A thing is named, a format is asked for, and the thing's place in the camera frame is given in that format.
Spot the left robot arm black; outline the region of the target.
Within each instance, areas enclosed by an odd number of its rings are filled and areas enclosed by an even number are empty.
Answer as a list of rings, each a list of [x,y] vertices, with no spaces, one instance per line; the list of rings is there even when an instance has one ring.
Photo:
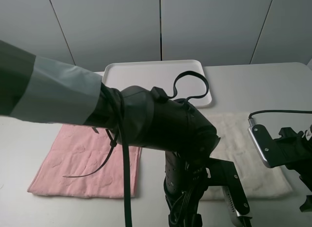
[[[132,225],[129,146],[206,159],[219,142],[216,128],[188,99],[159,87],[107,87],[86,69],[0,44],[0,113],[22,121],[116,129],[123,150],[125,224]]]

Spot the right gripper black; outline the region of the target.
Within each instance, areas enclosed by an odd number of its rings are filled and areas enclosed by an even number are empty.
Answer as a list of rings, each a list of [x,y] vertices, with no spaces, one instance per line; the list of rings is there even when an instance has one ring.
[[[276,166],[284,165],[295,170],[304,185],[312,189],[312,128],[296,133],[290,127],[279,131],[280,138],[275,139],[279,154]]]

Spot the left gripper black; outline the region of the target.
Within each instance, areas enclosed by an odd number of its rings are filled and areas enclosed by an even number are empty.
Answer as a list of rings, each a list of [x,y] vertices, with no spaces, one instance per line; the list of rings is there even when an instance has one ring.
[[[170,227],[201,227],[199,200],[208,189],[208,173],[173,152],[165,153],[165,199],[170,210]]]

